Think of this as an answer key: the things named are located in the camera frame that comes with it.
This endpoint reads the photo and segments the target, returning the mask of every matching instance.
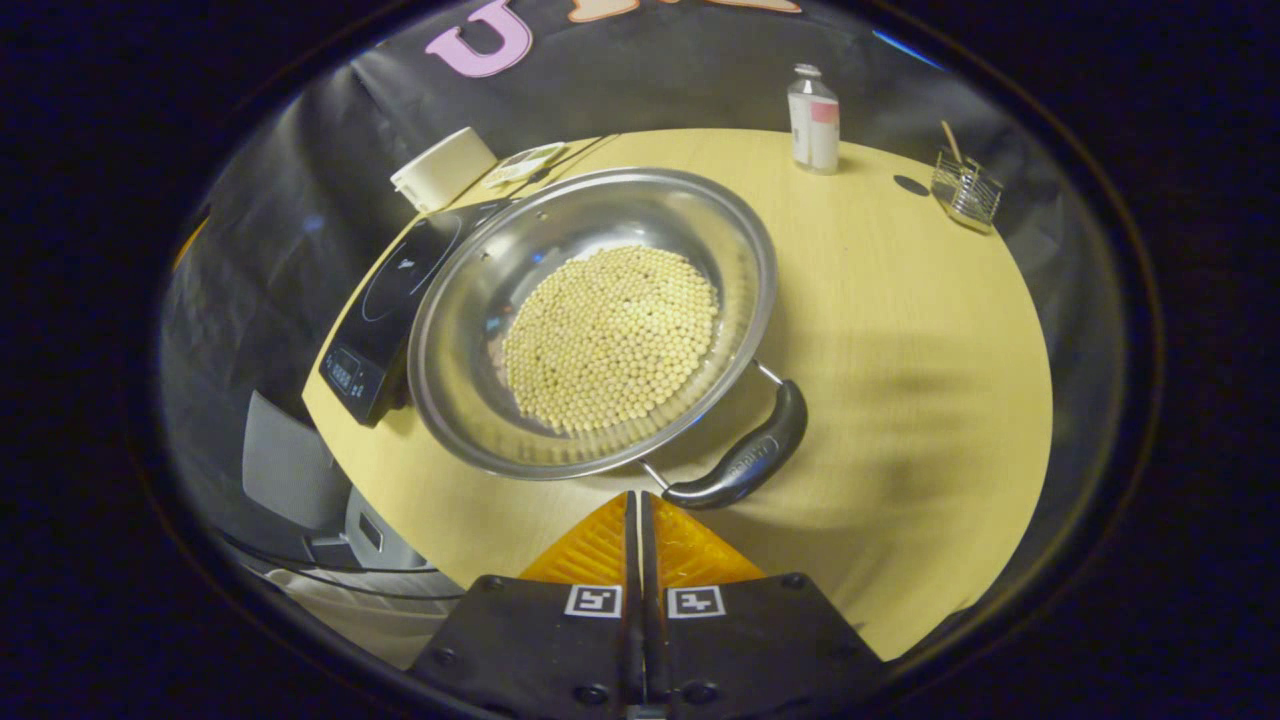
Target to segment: black handle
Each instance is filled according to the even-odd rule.
[[[737,441],[710,473],[668,487],[663,500],[690,510],[724,507],[742,500],[791,457],[808,425],[809,409],[800,388],[783,380],[764,424]]]

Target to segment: wooden table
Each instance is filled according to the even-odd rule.
[[[765,573],[809,573],[882,659],[900,656],[991,585],[1043,483],[1048,357],[1005,243],[893,179],[928,186],[928,165],[842,143],[840,172],[813,176],[791,164],[790,136],[774,132],[608,138],[522,195],[625,165],[698,173],[755,209],[780,273],[756,356],[809,402],[791,461],[746,500],[696,516]],[[498,195],[475,186],[453,206]],[[745,373],[701,423],[649,457],[671,482],[692,479],[767,416],[772,398],[764,378]],[[486,475],[440,447],[412,407],[375,428],[357,424],[320,377],[319,357],[303,400],[360,492],[463,587],[485,573],[521,573],[618,492],[658,489],[635,465],[543,483]]]

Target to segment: black induction cooker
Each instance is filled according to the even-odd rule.
[[[372,427],[408,404],[406,346],[426,286],[467,236],[509,204],[493,200],[417,220],[361,288],[320,363],[320,374],[361,424]]]

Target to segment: gray chair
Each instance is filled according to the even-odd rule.
[[[416,569],[428,562],[413,552],[351,484],[320,433],[253,391],[244,424],[242,486],[251,500],[312,530],[303,547],[338,552],[362,568]]]

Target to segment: wire basket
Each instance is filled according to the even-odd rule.
[[[965,156],[964,160],[961,165],[950,150],[938,150],[938,161],[933,165],[933,196],[952,220],[978,232],[991,232],[1005,186],[984,174],[973,158]]]

